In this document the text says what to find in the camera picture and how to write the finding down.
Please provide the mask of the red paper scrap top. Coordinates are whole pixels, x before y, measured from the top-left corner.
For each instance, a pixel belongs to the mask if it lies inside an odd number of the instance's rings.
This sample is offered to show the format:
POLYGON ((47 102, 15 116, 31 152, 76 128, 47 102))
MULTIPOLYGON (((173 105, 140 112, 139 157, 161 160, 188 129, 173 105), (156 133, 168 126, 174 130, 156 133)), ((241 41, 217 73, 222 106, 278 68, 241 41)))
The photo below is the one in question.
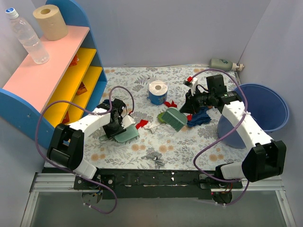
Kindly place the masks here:
POLYGON ((170 107, 174 107, 177 108, 177 104, 172 100, 171 102, 165 101, 164 104, 166 105, 166 107, 170 108, 170 107))

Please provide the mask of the grey lotion bottle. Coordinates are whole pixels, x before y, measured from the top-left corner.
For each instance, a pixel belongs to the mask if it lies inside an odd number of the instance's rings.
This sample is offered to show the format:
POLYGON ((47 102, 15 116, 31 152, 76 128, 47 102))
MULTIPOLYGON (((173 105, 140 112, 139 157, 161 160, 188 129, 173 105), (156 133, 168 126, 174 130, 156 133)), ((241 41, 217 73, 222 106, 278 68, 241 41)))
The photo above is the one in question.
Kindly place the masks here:
POLYGON ((223 71, 242 71, 244 69, 243 64, 236 64, 232 61, 225 59, 212 58, 209 62, 209 68, 218 69, 223 71))

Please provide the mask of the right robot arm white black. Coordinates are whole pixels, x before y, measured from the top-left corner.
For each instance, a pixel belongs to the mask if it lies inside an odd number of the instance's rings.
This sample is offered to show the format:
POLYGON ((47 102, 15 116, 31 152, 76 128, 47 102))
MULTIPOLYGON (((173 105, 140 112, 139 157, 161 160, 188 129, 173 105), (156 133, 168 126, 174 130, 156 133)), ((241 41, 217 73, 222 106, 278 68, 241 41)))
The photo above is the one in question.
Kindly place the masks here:
POLYGON ((228 91, 221 74, 209 76, 206 81, 207 91, 200 92, 197 78, 188 77, 184 80, 184 84, 190 89, 185 95, 185 104, 179 111, 196 114, 201 107, 217 108, 222 117, 232 125, 232 129, 222 139, 236 132, 249 151, 241 162, 217 166, 213 175, 215 184, 225 188, 231 181, 242 178, 256 182, 281 175, 285 163, 285 143, 281 140, 275 141, 260 128, 247 111, 244 96, 236 91, 228 91))

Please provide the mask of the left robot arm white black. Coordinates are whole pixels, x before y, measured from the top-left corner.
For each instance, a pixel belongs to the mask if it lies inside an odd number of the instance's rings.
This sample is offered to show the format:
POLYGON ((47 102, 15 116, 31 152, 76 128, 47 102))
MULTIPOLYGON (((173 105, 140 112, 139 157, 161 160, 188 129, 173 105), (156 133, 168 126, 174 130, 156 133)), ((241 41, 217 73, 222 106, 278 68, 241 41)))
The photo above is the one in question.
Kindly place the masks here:
POLYGON ((109 113, 110 105, 101 103, 93 111, 97 114, 88 114, 69 125, 57 125, 47 151, 49 160, 85 177, 84 183, 90 189, 98 188, 101 178, 96 174, 97 168, 84 158, 85 139, 99 128, 104 129, 109 139, 126 131, 121 116, 126 104, 120 99, 114 99, 111 104, 109 113))

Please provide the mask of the green dustpan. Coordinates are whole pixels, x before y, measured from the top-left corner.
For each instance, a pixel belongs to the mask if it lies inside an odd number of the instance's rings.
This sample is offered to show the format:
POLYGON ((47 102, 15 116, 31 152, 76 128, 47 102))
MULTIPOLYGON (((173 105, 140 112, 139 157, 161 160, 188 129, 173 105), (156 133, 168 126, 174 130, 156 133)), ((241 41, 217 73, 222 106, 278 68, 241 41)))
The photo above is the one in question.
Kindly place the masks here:
POLYGON ((119 135, 116 135, 112 138, 112 140, 118 142, 118 143, 126 143, 128 141, 131 141, 133 139, 137 139, 140 136, 137 128, 134 125, 131 125, 126 128, 125 132, 122 132, 119 135))

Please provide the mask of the green hand brush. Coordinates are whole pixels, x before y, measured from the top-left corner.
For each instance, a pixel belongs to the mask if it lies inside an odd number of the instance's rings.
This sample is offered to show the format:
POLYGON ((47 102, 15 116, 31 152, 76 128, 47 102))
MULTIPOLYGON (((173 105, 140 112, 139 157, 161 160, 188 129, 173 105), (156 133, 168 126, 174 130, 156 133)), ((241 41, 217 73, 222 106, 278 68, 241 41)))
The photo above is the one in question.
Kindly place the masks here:
POLYGON ((187 124, 187 117, 175 107, 169 107, 161 118, 176 132, 180 131, 187 124))

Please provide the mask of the clear plastic water bottle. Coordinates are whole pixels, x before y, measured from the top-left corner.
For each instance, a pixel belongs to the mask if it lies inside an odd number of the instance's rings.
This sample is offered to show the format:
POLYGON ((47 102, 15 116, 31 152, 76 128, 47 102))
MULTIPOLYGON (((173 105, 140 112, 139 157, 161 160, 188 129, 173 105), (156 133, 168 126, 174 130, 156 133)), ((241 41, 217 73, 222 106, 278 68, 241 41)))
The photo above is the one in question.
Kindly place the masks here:
POLYGON ((48 62, 49 53, 28 21, 21 17, 14 8, 6 9, 5 13, 10 21, 13 33, 34 63, 44 64, 48 62))

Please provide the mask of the red paper scrap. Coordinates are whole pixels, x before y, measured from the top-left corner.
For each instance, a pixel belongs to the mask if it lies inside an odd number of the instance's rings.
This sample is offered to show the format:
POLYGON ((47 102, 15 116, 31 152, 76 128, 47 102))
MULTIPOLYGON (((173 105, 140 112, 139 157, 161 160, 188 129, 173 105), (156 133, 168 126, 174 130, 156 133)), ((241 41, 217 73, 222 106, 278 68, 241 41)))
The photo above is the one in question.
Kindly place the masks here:
POLYGON ((188 120, 188 121, 191 121, 191 120, 192 120, 192 115, 191 115, 191 114, 187 116, 187 120, 188 120))
POLYGON ((142 128, 144 127, 145 125, 147 125, 149 123, 148 120, 144 120, 144 119, 141 119, 139 123, 136 124, 136 129, 138 130, 139 128, 142 128))
POLYGON ((170 108, 170 107, 174 107, 177 108, 177 104, 172 100, 171 102, 165 101, 164 104, 166 105, 166 107, 170 108))

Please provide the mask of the white paper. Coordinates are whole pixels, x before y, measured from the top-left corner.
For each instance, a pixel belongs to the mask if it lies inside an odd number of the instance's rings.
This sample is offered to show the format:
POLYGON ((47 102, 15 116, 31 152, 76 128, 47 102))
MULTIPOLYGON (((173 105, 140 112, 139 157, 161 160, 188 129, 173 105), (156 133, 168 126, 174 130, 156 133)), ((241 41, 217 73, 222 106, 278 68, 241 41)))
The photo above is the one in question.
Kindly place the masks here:
POLYGON ((149 130, 152 134, 154 134, 157 130, 157 125, 151 122, 148 122, 144 127, 145 130, 149 130))

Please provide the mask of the blue plastic bucket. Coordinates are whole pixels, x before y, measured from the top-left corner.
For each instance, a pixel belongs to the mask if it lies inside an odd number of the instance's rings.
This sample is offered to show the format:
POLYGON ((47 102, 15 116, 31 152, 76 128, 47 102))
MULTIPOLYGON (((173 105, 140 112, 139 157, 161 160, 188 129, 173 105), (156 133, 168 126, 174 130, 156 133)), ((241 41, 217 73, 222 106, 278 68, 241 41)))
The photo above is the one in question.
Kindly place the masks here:
MULTIPOLYGON (((284 99, 274 90, 261 84, 240 85, 247 101, 248 111, 257 124, 267 134, 283 128, 289 120, 289 108, 284 99)), ((218 138, 232 129, 232 124, 221 116, 217 126, 218 138)), ((223 143, 233 148, 246 148, 243 140, 235 131, 223 143)))

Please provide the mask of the green crumpled paper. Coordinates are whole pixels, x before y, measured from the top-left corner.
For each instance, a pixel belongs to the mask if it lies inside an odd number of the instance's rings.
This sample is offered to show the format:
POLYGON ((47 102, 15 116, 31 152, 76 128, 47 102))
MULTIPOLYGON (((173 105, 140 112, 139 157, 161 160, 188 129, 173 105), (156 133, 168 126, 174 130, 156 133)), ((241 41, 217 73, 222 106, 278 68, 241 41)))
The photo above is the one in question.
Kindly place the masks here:
POLYGON ((165 123, 165 121, 164 121, 163 118, 162 118, 164 114, 165 114, 165 113, 162 112, 162 113, 158 114, 158 116, 157 116, 157 119, 158 119, 158 121, 159 121, 160 123, 165 123))

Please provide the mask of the orange item middle shelf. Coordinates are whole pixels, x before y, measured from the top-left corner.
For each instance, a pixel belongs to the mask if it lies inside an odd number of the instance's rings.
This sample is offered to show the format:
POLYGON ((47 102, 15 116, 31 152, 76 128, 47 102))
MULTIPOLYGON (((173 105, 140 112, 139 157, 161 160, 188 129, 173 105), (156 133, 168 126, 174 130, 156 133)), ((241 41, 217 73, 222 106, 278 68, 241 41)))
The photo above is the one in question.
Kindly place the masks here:
POLYGON ((76 95, 79 96, 79 95, 81 95, 81 94, 83 94, 85 92, 87 92, 86 86, 85 86, 85 84, 83 82, 81 82, 80 85, 79 85, 79 87, 78 87, 78 89, 77 89, 77 91, 76 91, 76 95))

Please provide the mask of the grey paper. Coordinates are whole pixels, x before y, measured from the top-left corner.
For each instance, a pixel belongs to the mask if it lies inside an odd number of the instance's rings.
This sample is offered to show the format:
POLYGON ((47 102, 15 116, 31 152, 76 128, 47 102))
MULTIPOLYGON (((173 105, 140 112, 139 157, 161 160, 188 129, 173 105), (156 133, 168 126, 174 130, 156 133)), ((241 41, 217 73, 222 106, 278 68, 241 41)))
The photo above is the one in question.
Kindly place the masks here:
POLYGON ((165 166, 165 163, 162 161, 161 158, 162 154, 158 152, 152 152, 141 157, 141 159, 148 159, 154 161, 157 166, 165 166))

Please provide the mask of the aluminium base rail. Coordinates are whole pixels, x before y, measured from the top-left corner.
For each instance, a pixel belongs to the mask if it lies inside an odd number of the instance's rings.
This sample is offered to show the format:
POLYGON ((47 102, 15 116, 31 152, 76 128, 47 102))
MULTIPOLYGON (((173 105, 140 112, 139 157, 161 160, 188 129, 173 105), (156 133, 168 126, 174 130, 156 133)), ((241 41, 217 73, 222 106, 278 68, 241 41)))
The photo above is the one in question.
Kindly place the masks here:
POLYGON ((228 188, 197 171, 102 170, 102 191, 72 174, 36 174, 23 227, 294 227, 283 182, 228 188))

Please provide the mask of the blue pink yellow shelf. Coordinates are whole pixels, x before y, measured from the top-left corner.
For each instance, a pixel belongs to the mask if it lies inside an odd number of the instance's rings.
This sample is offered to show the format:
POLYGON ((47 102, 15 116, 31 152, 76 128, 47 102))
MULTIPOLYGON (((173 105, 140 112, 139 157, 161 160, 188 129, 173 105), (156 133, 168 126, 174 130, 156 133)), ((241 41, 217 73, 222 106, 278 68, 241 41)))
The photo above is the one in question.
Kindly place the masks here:
POLYGON ((27 56, 0 90, 0 115, 43 148, 48 148, 56 125, 69 112, 70 122, 92 111, 101 100, 107 78, 84 9, 73 0, 49 0, 68 27, 57 41, 42 37, 50 55, 45 64, 27 56), (69 66, 74 55, 79 61, 69 66), (87 92, 76 95, 83 82, 87 92))

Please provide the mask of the orange item upper shelf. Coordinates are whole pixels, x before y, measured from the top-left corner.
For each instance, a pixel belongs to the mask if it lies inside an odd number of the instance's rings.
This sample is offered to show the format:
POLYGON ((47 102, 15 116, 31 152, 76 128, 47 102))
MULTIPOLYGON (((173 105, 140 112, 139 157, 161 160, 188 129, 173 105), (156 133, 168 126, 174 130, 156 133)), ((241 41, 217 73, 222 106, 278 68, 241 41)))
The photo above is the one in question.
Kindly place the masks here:
POLYGON ((75 54, 72 61, 70 62, 69 66, 76 66, 78 64, 78 61, 79 61, 79 58, 78 58, 78 55, 75 54))

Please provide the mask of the brown toilet paper roll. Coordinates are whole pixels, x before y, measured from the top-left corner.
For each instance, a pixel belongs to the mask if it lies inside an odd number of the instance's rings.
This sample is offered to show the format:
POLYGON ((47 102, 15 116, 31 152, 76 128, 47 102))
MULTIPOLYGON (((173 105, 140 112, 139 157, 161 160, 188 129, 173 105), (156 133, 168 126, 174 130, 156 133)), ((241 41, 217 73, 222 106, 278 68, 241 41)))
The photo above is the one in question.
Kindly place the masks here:
POLYGON ((47 4, 33 11, 44 37, 49 41, 57 41, 68 34, 68 27, 56 5, 47 4))

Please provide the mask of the small dark blue scrap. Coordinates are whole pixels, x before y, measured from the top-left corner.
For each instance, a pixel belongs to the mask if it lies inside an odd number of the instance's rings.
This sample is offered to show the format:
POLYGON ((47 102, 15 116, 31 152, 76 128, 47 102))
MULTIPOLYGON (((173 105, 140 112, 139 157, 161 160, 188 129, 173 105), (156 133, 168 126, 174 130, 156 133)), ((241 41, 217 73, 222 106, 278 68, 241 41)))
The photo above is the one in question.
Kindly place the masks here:
POLYGON ((110 101, 109 99, 105 99, 102 104, 105 104, 105 105, 111 105, 112 104, 112 101, 110 101))

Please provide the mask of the orange item shelf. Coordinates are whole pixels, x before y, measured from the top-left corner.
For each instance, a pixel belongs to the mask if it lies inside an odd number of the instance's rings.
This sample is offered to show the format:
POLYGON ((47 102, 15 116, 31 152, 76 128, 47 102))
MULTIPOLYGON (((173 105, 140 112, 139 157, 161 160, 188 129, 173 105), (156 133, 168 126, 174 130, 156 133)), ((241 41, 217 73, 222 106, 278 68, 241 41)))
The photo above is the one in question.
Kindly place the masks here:
POLYGON ((75 54, 72 61, 70 62, 69 66, 76 66, 78 64, 78 61, 79 61, 79 58, 78 58, 78 55, 75 54))
POLYGON ((69 122, 70 122, 70 117, 69 117, 69 112, 67 111, 66 114, 65 114, 65 116, 64 116, 64 118, 63 118, 63 120, 62 120, 62 123, 63 124, 67 124, 69 122))
POLYGON ((80 85, 79 85, 79 87, 78 87, 78 89, 77 89, 77 91, 76 91, 76 95, 79 96, 79 95, 81 95, 81 94, 83 94, 85 92, 87 92, 86 86, 85 86, 85 84, 83 82, 81 82, 80 85))

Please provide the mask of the white toilet roll blue wrap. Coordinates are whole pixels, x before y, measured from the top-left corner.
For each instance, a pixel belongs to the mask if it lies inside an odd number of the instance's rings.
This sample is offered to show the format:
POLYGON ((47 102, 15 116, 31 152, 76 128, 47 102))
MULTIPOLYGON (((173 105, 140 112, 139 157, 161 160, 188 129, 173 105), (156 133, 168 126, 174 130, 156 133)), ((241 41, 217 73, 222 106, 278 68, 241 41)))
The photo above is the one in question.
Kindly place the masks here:
POLYGON ((155 80, 148 84, 149 100, 154 105, 162 105, 167 99, 168 85, 161 80, 155 80))

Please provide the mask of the orange item lower shelf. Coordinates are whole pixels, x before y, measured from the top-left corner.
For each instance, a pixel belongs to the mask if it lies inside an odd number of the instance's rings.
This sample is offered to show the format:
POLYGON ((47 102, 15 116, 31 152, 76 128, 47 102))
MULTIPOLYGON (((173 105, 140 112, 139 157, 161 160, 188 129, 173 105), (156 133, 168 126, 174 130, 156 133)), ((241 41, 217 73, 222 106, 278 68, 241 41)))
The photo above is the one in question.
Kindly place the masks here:
POLYGON ((69 122, 70 122, 70 117, 69 117, 69 112, 67 111, 66 114, 65 114, 65 116, 64 116, 64 118, 63 118, 63 120, 62 120, 62 123, 63 124, 67 124, 69 122))

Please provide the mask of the dark blue crumpled paper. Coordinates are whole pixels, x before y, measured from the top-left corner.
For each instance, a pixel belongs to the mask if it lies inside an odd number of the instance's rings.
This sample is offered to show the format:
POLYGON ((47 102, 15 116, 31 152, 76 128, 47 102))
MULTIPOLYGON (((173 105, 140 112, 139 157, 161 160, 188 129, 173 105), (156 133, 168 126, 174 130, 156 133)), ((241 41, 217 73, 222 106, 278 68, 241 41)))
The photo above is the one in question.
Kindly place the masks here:
POLYGON ((211 121, 211 118, 207 113, 208 110, 208 107, 202 107, 198 113, 192 114, 192 120, 187 121, 187 126, 192 128, 198 125, 208 124, 211 121))

